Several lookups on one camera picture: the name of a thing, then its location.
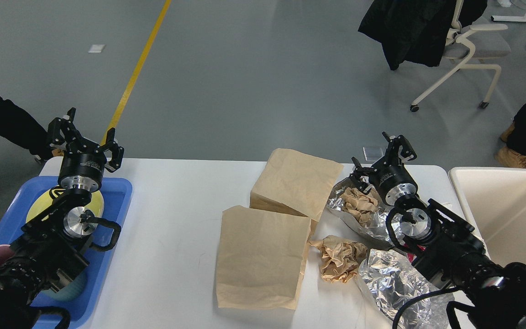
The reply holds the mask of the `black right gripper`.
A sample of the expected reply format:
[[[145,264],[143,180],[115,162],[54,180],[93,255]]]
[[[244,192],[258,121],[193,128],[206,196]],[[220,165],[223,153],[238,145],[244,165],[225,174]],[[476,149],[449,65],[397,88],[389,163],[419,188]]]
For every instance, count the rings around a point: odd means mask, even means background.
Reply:
[[[388,206],[394,206],[402,196],[417,198],[418,184],[403,166],[417,158],[415,150],[404,135],[382,135],[389,143],[384,154],[385,167],[374,168],[379,160],[371,167],[363,167],[357,158],[351,158],[355,169],[349,179],[365,195],[374,190]],[[369,182],[364,181],[363,177],[368,177]]]

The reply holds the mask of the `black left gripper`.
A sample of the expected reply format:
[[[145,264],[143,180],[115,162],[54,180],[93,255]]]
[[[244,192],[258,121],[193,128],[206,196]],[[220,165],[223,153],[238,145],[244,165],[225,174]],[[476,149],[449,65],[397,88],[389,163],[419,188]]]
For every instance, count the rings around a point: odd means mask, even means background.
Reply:
[[[76,108],[66,115],[53,119],[48,125],[47,142],[53,156],[63,156],[57,183],[63,189],[84,189],[96,192],[102,187],[104,170],[113,173],[121,168],[125,148],[115,140],[115,127],[106,133],[105,143],[99,147],[98,154],[83,154],[83,137],[74,119]],[[111,153],[106,160],[105,152]]]

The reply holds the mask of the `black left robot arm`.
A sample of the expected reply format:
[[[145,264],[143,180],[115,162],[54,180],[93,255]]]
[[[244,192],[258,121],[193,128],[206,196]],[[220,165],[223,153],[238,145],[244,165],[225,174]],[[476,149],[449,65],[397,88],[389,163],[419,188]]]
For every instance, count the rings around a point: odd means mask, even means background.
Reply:
[[[57,329],[67,329],[71,315],[56,306],[34,307],[43,290],[58,292],[89,265],[88,249],[106,252],[118,242],[121,225],[86,208],[102,185],[104,171],[120,168],[125,152],[115,141],[115,129],[105,143],[82,137],[74,125],[75,108],[53,119],[48,142],[63,147],[57,183],[64,192],[21,228],[11,243],[12,256],[0,265],[0,329],[31,329],[42,315],[60,316]]]

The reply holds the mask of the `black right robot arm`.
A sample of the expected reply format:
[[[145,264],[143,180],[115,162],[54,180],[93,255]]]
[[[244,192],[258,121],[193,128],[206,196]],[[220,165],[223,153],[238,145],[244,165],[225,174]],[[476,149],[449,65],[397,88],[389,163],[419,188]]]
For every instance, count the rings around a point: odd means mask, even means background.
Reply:
[[[461,290],[472,305],[447,304],[451,328],[460,327],[456,316],[460,310],[477,329],[526,329],[526,265],[495,264],[470,223],[435,200],[423,202],[405,168],[405,162],[417,157],[415,150],[403,135],[383,136],[389,143],[384,156],[370,167],[353,158],[355,169],[349,178],[364,194],[374,187],[390,206],[385,226],[392,244],[413,254],[413,266],[428,281],[440,285],[435,292],[405,302],[393,319],[393,328],[417,302]]]

